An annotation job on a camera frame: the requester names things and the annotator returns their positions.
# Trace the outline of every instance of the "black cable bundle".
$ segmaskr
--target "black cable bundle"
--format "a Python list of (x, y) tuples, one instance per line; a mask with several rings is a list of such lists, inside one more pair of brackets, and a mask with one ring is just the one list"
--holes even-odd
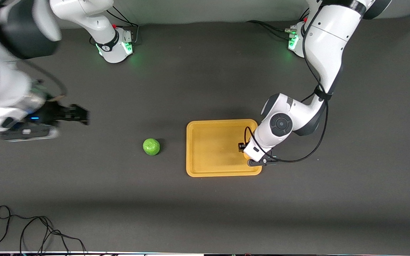
[(277, 32), (285, 33), (285, 32), (284, 32), (284, 29), (277, 28), (277, 27), (272, 26), (272, 25), (270, 25), (270, 24), (268, 24), (268, 23), (265, 23), (265, 22), (263, 22), (263, 21), (251, 20), (251, 21), (247, 21), (247, 22), (259, 24), (259, 25), (262, 26), (263, 28), (267, 29), (268, 32), (270, 32), (270, 34), (272, 34), (272, 35), (274, 35), (274, 36), (276, 36), (276, 37), (278, 37), (278, 38), (280, 38), (280, 39), (290, 40), (290, 38), (288, 38), (288, 37), (280, 36), (279, 34), (277, 34)]
[(115, 9), (115, 11), (117, 11), (117, 13), (119, 13), (119, 14), (121, 15), (121, 17), (123, 17), (124, 20), (121, 19), (120, 17), (115, 16), (115, 15), (114, 15), (113, 13), (111, 13), (109, 10), (107, 10), (107, 13), (109, 13), (111, 16), (113, 16), (113, 17), (119, 19), (119, 20), (122, 21), (122, 22), (126, 22), (126, 23), (129, 23), (131, 26), (136, 26), (136, 27), (138, 27), (137, 24), (130, 22), (115, 6), (113, 6), (113, 8)]
[(48, 239), (48, 237), (49, 237), (50, 235), (57, 235), (57, 236), (61, 237), (62, 243), (63, 243), (64, 248), (65, 248), (65, 250), (67, 251), (67, 253), (70, 253), (70, 250), (69, 250), (69, 248), (67, 247), (67, 245), (66, 245), (64, 239), (67, 238), (67, 239), (71, 239), (71, 240), (78, 240), (78, 241), (80, 242), (81, 247), (82, 247), (83, 255), (85, 255), (86, 248), (85, 248), (85, 245), (83, 244), (82, 240), (80, 240), (80, 239), (78, 239), (78, 238), (75, 238), (75, 237), (72, 237), (72, 236), (64, 235), (63, 233), (61, 233), (60, 230), (55, 229), (55, 228), (53, 227), (52, 221), (51, 221), (48, 217), (46, 217), (46, 216), (22, 217), (22, 216), (17, 215), (17, 214), (12, 214), (12, 213), (10, 212), (10, 209), (9, 209), (8, 206), (0, 206), (0, 211), (1, 211), (1, 209), (3, 209), (3, 208), (5, 208), (5, 209), (7, 210), (8, 215), (7, 215), (6, 217), (1, 217), (1, 215), (0, 215), (0, 219), (1, 219), (1, 220), (6, 220), (6, 219), (7, 219), (6, 230), (5, 230), (5, 233), (4, 233), (3, 237), (0, 239), (0, 243), (2, 242), (2, 240), (4, 240), (4, 238), (5, 238), (6, 235), (7, 235), (7, 232), (8, 232), (8, 230), (9, 230), (10, 219), (11, 219), (12, 217), (17, 217), (17, 218), (22, 219), (22, 220), (30, 220), (30, 221), (28, 222), (28, 224), (26, 224), (25, 227), (23, 228), (23, 230), (21, 231), (21, 235), (20, 235), (20, 247), (19, 247), (20, 255), (23, 255), (22, 250), (21, 250), (21, 243), (22, 243), (22, 241), (23, 241), (23, 235), (25, 234), (25, 230), (27, 229), (27, 227), (28, 227), (31, 223), (33, 223), (33, 222), (36, 221), (36, 220), (39, 220), (39, 221), (46, 227), (46, 231), (45, 231), (44, 238), (43, 238), (43, 240), (42, 240), (42, 244), (41, 244), (41, 246), (40, 246), (40, 248), (39, 248), (39, 251), (37, 251), (36, 255), (39, 255), (39, 254), (42, 254), (42, 253), (43, 253), (43, 251), (44, 251), (44, 245), (45, 245), (45, 243), (47, 242), (47, 239)]

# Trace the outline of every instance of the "green fruit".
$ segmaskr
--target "green fruit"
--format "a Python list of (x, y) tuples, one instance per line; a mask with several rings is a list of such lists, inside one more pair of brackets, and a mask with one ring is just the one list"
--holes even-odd
[(153, 138), (147, 138), (143, 142), (143, 150), (145, 150), (145, 153), (148, 155), (156, 155), (159, 153), (160, 149), (161, 146), (159, 145), (159, 142)]

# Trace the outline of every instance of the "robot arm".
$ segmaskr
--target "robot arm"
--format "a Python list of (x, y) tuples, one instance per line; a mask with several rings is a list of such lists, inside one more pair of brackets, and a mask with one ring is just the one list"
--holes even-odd
[(55, 138), (58, 120), (88, 124), (78, 105), (63, 107), (16, 61), (52, 55), (61, 40), (54, 16), (84, 27), (109, 63), (132, 54), (132, 34), (114, 28), (101, 13), (113, 0), (14, 0), (0, 2), (0, 134), (9, 141)]
[(256, 162), (265, 155), (264, 151), (271, 150), (292, 132), (304, 136), (316, 130), (326, 101), (333, 94), (335, 79), (342, 70), (343, 49), (366, 10), (374, 3), (373, 0), (308, 2), (314, 16), (310, 15), (306, 24), (300, 22), (291, 27), (301, 33), (294, 37), (295, 43), (291, 43), (289, 49), (301, 57), (306, 54), (309, 64), (320, 77), (322, 87), (316, 87), (309, 105), (284, 94), (275, 94), (267, 100), (261, 113), (263, 120), (254, 132), (258, 144), (251, 138), (244, 149)]
[(113, 28), (101, 14), (113, 5), (114, 0), (50, 0), (58, 18), (86, 29), (96, 41), (99, 54), (109, 63), (119, 63), (132, 54), (132, 34), (122, 28)]

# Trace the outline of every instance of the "dark tabletop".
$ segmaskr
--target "dark tabletop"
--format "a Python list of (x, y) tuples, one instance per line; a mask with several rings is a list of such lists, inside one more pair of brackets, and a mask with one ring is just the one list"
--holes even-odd
[[(410, 16), (362, 21), (320, 148), (249, 177), (189, 177), (186, 125), (260, 122), (272, 94), (309, 95), (314, 78), (286, 42), (249, 23), (149, 25), (134, 55), (109, 64), (85, 30), (62, 32), (58, 52), (33, 61), (67, 84), (62, 103), (88, 109), (91, 125), (63, 122), (51, 140), (0, 140), (0, 204), (14, 213), (47, 215), (90, 251), (410, 255)], [(322, 125), (293, 134), (276, 155), (304, 156)], [(146, 155), (145, 138), (161, 139), (162, 152)], [(18, 249), (25, 224), (11, 222), (0, 250)], [(0, 237), (4, 228), (0, 220)], [(43, 232), (27, 229), (28, 249)], [(63, 251), (58, 239), (49, 250)]]

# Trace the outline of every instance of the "yellow tray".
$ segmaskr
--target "yellow tray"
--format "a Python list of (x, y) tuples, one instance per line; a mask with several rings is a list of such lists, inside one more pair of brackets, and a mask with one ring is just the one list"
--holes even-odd
[(249, 167), (238, 151), (246, 126), (252, 119), (192, 121), (186, 129), (186, 171), (191, 177), (257, 175), (261, 166)]

